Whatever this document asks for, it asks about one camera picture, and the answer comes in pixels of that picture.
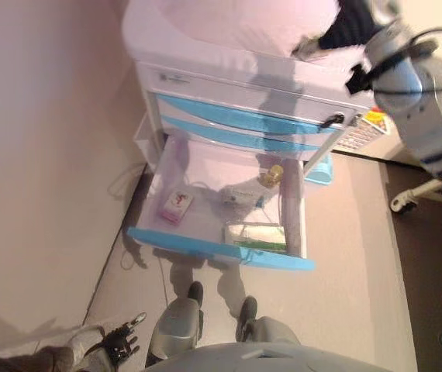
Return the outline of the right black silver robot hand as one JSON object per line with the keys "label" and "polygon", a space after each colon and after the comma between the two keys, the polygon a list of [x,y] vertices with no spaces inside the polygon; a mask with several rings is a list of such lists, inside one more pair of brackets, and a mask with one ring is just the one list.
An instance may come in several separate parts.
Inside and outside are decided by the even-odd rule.
{"label": "right black silver robot hand", "polygon": [[302,36],[294,46],[291,57],[307,60],[322,51],[363,46],[377,31],[367,1],[338,1],[339,12],[329,29],[314,38]]}

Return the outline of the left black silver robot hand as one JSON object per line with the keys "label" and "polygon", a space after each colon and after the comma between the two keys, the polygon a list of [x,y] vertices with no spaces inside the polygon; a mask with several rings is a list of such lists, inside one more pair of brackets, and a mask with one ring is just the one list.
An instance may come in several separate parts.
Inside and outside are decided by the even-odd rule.
{"label": "left black silver robot hand", "polygon": [[125,322],[120,327],[112,330],[102,340],[102,345],[114,368],[120,367],[133,354],[140,350],[135,328],[140,325],[146,317],[146,312],[139,313],[131,321]]}

